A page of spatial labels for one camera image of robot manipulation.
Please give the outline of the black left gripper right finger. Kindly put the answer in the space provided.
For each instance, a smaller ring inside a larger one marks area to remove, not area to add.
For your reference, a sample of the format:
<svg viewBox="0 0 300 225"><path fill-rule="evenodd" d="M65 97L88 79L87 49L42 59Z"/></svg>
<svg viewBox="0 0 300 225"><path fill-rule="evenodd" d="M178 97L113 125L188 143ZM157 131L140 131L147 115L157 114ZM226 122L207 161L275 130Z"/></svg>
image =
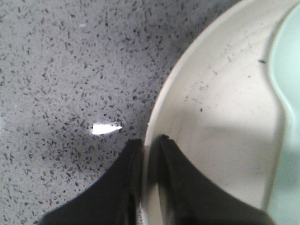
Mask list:
<svg viewBox="0 0 300 225"><path fill-rule="evenodd" d="M267 213L228 194L205 177L176 142L162 135L157 178L167 225L272 225Z"/></svg>

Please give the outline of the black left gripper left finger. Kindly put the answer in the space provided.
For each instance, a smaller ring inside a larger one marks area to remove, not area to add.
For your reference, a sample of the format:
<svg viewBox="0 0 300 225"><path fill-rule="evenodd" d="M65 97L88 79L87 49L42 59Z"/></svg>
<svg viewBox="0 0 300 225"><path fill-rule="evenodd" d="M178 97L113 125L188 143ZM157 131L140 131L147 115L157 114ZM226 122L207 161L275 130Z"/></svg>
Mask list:
<svg viewBox="0 0 300 225"><path fill-rule="evenodd" d="M143 142L129 140L108 171L41 225L135 225L141 195Z"/></svg>

